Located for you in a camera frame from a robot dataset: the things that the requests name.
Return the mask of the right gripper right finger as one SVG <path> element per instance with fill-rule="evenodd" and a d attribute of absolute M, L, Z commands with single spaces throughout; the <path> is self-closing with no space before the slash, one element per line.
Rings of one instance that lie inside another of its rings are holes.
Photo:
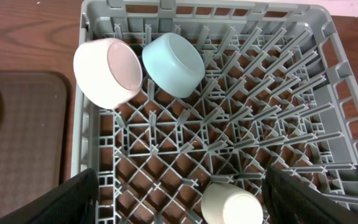
<path fill-rule="evenodd" d="M 267 169 L 262 196 L 274 224 L 358 224 L 358 214 L 340 205 L 353 196 L 321 194 L 274 166 Z"/>

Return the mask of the light blue bowl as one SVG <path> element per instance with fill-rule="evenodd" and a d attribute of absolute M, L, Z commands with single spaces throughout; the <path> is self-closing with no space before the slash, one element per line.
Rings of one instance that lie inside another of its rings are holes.
<path fill-rule="evenodd" d="M 184 37 L 172 32 L 146 45 L 142 61 L 152 80 L 177 98 L 189 97 L 205 76 L 200 53 Z"/>

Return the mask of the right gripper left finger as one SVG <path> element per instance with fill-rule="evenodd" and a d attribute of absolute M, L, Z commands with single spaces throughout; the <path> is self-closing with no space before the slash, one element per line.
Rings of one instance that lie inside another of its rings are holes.
<path fill-rule="evenodd" d="M 88 168 L 31 203 L 0 218 L 1 224 L 94 223 L 99 182 Z"/>

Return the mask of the small white cup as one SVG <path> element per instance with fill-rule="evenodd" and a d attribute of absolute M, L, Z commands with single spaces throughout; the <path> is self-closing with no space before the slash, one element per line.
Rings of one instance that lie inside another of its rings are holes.
<path fill-rule="evenodd" d="M 206 188 L 201 213 L 208 224 L 262 224 L 264 219 L 257 197 L 226 183 L 212 183 Z"/>

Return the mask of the pale pink bowl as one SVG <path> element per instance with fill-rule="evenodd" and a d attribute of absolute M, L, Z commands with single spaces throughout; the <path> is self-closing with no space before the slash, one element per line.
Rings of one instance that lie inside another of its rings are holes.
<path fill-rule="evenodd" d="M 115 109 L 140 92 L 142 67 L 125 42 L 106 38 L 80 44 L 73 58 L 77 84 L 95 105 Z"/>

